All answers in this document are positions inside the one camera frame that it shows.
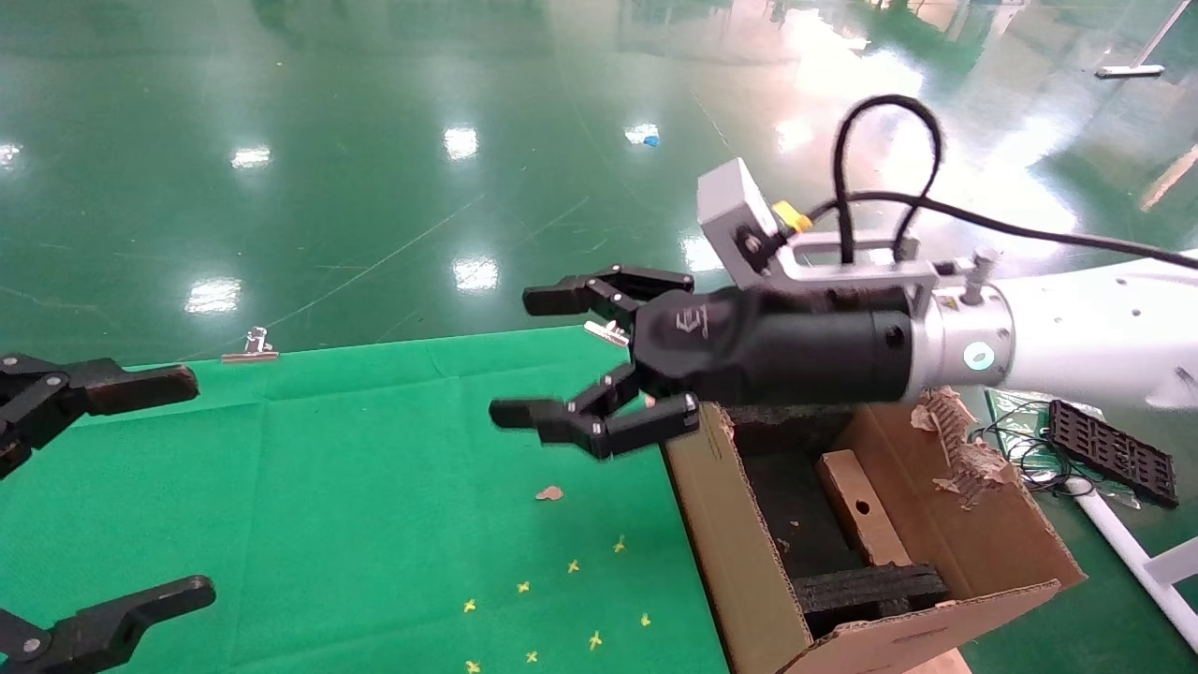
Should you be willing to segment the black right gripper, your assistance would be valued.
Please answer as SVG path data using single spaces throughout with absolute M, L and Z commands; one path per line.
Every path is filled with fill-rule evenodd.
M 633 363 L 571 400 L 492 400 L 491 423 L 606 461 L 697 431 L 700 401 L 889 403 L 910 387 L 914 330 L 898 289 L 692 290 L 691 274 L 627 265 L 526 287 L 527 315 L 595 312 L 633 324 Z

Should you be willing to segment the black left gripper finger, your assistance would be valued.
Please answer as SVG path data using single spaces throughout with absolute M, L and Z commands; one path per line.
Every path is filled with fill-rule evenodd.
M 115 417 L 198 396 L 184 364 L 128 371 L 114 359 L 68 364 L 22 353 L 1 362 L 1 476 L 5 479 L 81 417 Z
M 90 606 L 43 630 L 1 611 L 4 673 L 102 673 L 127 663 L 155 624 L 214 603 L 212 579 L 173 579 Z

